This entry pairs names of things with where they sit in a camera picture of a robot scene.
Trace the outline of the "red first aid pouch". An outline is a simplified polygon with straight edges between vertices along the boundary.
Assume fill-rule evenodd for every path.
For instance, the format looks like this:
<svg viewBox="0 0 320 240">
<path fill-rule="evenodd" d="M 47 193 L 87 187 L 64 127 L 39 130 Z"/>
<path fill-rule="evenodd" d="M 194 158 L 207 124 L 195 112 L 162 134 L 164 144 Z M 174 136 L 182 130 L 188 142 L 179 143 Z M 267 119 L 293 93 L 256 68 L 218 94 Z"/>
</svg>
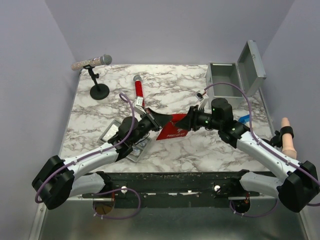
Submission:
<svg viewBox="0 0 320 240">
<path fill-rule="evenodd" d="M 188 134 L 187 130 L 176 127 L 175 124 L 182 120 L 187 114 L 186 113 L 178 113 L 172 115 L 172 120 L 168 122 L 161 130 L 156 140 L 166 140 L 166 139 L 174 139 L 185 137 Z"/>
</svg>

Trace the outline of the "grey plastic divided tray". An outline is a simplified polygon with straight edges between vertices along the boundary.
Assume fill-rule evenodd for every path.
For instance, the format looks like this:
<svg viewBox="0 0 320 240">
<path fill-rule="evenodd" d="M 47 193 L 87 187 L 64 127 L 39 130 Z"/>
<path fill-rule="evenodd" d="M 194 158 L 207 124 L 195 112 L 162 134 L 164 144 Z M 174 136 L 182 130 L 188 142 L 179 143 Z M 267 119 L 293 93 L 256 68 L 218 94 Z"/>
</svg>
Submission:
<svg viewBox="0 0 320 240">
<path fill-rule="evenodd" d="M 123 142 L 122 144 L 120 144 L 115 148 L 119 152 L 119 157 L 121 159 L 126 158 L 136 163 L 143 157 L 143 154 L 146 152 L 146 149 L 149 147 L 149 143 L 151 142 L 151 139 L 149 137 L 150 132 L 144 134 L 143 132 L 140 133 L 135 131 L 139 122 L 137 119 L 135 119 L 133 130 L 129 134 L 129 136 L 127 136 L 132 125 L 132 117 L 126 117 L 123 121 L 119 121 L 119 122 L 120 122 L 120 126 L 118 127 L 118 131 L 113 137 L 111 137 L 107 142 L 101 142 L 99 140 L 100 138 L 99 137 L 98 142 L 101 144 L 110 142 L 112 145 L 115 145 L 119 142 Z"/>
</svg>

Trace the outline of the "white gauze pad bag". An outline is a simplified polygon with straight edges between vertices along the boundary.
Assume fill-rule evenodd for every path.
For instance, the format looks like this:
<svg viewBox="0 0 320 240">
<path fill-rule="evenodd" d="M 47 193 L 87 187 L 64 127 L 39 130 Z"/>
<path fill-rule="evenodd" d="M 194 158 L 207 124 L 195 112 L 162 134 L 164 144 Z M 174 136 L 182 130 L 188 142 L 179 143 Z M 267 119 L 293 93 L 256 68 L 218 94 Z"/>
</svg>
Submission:
<svg viewBox="0 0 320 240">
<path fill-rule="evenodd" d="M 99 137 L 99 140 L 103 143 L 106 143 L 111 137 L 113 137 L 120 126 L 120 122 L 114 120 L 102 133 L 102 135 Z"/>
</svg>

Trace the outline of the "grey metal medicine case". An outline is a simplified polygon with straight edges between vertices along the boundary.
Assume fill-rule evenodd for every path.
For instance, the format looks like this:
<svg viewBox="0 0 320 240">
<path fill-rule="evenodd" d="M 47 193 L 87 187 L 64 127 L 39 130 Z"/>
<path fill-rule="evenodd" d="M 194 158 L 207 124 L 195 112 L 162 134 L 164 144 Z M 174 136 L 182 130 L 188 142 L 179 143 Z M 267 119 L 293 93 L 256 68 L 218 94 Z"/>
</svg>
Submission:
<svg viewBox="0 0 320 240">
<path fill-rule="evenodd" d="M 206 85 L 219 83 L 206 90 L 209 101 L 225 98 L 235 109 L 243 95 L 233 86 L 240 88 L 247 97 L 252 97 L 267 78 L 256 41 L 248 40 L 236 62 L 210 62 L 206 72 Z"/>
</svg>

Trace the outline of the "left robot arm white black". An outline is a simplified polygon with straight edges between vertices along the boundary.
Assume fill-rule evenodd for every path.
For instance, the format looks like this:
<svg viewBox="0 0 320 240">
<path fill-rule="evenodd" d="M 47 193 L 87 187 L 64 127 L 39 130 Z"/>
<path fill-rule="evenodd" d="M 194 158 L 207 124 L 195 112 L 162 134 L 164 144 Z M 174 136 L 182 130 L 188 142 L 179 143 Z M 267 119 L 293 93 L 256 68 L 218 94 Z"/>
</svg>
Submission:
<svg viewBox="0 0 320 240">
<path fill-rule="evenodd" d="M 134 116 L 124 118 L 115 135 L 100 147 L 65 159 L 58 155 L 50 157 L 31 183 L 36 191 L 35 202 L 44 203 L 49 210 L 59 207 L 89 172 L 126 158 L 133 151 L 133 145 L 149 132 L 159 131 L 172 118 L 170 114 L 147 108 L 140 120 Z"/>
</svg>

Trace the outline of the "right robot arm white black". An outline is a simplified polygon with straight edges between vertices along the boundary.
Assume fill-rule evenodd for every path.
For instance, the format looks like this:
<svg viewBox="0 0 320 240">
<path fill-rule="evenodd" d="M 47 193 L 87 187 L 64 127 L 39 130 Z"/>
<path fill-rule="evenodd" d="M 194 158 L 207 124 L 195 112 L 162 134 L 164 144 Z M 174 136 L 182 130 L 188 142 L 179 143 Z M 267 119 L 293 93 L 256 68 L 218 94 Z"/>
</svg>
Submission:
<svg viewBox="0 0 320 240">
<path fill-rule="evenodd" d="M 232 106 L 224 98 L 211 101 L 211 113 L 191 106 L 176 127 L 188 132 L 201 127 L 216 130 L 221 140 L 247 153 L 273 173 L 273 177 L 246 172 L 230 183 L 230 191 L 241 196 L 257 192 L 272 196 L 290 211 L 298 213 L 320 192 L 316 167 L 309 161 L 300 162 L 273 148 L 234 119 Z"/>
</svg>

